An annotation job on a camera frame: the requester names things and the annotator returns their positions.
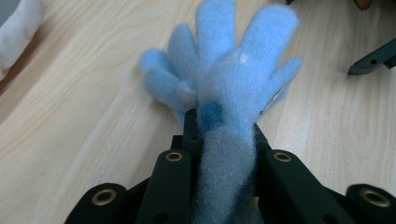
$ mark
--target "wooden table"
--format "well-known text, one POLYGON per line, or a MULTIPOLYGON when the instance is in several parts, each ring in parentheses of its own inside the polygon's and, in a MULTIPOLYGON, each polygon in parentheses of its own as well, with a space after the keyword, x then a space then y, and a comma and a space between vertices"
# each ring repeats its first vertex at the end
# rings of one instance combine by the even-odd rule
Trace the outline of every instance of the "wooden table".
MULTIPOLYGON (((181 134, 143 86, 139 55, 165 48, 200 1, 45 0, 33 42, 0 82, 0 223, 63 223, 82 194, 129 188, 181 134)), ((274 1, 238 1, 240 36, 274 1)), ((368 183, 396 195, 396 70, 347 76, 396 37, 396 4, 295 1, 301 26, 285 59, 304 56, 288 97, 259 121, 273 148, 295 153, 340 193, 368 183)))

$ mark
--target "screw hole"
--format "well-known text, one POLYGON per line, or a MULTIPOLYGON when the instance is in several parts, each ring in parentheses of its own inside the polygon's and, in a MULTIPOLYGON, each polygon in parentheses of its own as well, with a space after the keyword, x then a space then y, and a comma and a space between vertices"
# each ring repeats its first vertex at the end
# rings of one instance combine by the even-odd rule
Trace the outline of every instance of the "screw hole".
POLYGON ((333 216, 333 215, 330 215, 330 214, 324 214, 322 216, 322 220, 326 224, 337 224, 338 223, 337 222, 337 218, 335 216, 333 216))
POLYGON ((103 206, 111 203, 116 199, 117 192, 114 189, 102 189, 92 197, 92 203, 97 206, 103 206))
POLYGON ((169 220, 169 216, 166 213, 157 214, 153 221, 154 223, 166 223, 169 220))
POLYGON ((389 207, 390 200, 384 195, 370 189, 361 189, 361 197, 368 203, 379 207, 389 207))
POLYGON ((170 152, 166 154, 166 159, 168 161, 181 161, 181 159, 183 159, 183 155, 179 152, 170 152))
POLYGON ((277 159, 278 161, 284 161, 284 162, 291 161, 291 156, 289 156, 288 154, 283 153, 283 152, 277 152, 274 155, 274 158, 277 159))

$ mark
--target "dark blue patch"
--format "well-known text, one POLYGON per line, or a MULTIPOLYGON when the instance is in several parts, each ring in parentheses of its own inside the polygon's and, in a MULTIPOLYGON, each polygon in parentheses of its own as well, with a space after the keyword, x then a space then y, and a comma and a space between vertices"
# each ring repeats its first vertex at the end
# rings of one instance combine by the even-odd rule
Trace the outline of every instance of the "dark blue patch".
POLYGON ((198 108, 198 123, 202 133, 217 129, 223 123, 222 106, 216 102, 206 102, 198 108))

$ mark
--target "blue foam glove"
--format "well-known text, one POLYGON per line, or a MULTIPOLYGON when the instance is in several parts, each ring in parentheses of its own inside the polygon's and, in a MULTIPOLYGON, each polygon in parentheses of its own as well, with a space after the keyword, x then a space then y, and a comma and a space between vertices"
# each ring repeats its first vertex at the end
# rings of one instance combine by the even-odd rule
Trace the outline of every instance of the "blue foam glove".
POLYGON ((283 6, 260 10, 239 46, 233 0, 204 1, 196 13, 196 42, 187 24, 173 32, 167 53, 145 52, 146 86, 182 114, 197 108, 204 138, 193 223, 258 223, 253 209, 256 150, 253 125, 260 112, 297 74, 302 60, 276 68, 298 24, 283 6))

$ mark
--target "light wood surface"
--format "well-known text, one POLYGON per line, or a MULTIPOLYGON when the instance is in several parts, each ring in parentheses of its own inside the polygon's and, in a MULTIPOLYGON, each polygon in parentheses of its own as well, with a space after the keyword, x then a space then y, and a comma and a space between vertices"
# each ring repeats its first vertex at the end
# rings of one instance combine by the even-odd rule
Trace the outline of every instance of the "light wood surface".
MULTIPOLYGON (((88 189, 130 188, 151 174, 181 130, 146 92, 138 58, 165 48, 176 24, 193 24, 199 2, 44 1, 33 42, 0 82, 0 223, 63 223, 88 189)), ((238 36, 269 3, 283 1, 238 1, 238 36)), ((301 25, 284 58, 304 56, 304 65, 262 131, 331 189, 368 183, 396 195, 396 70, 347 76, 396 37, 396 4, 291 7, 301 25)))

